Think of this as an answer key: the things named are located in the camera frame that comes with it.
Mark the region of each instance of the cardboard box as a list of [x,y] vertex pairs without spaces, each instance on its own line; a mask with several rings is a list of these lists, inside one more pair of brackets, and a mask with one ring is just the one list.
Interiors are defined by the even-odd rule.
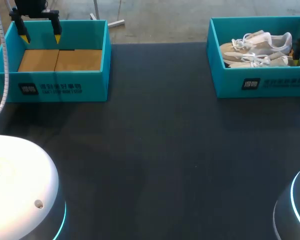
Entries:
[[[31,37],[29,44],[18,35],[14,22],[10,24],[5,35],[10,78],[8,102],[107,100],[111,64],[111,42],[107,21],[61,20],[62,34],[59,44],[56,43],[51,21],[25,21],[24,24]],[[35,58],[31,59],[33,56],[29,56],[35,53],[33,50],[40,51],[36,51]],[[56,65],[55,52],[59,50],[67,52],[79,50],[72,53],[78,54],[80,58],[85,53],[84,67],[77,68],[79,60],[69,58],[66,59],[68,61],[66,63],[59,62],[62,71],[54,71],[52,66]],[[4,61],[1,46],[0,93],[3,93],[3,89]]]
[[18,72],[100,71],[102,50],[25,50]]
[[102,50],[60,50],[55,71],[99,71]]
[[226,68],[219,46],[259,30],[300,38],[300,16],[211,18],[207,56],[218,98],[300,96],[300,66]]
[[18,72],[53,72],[59,50],[25,50]]

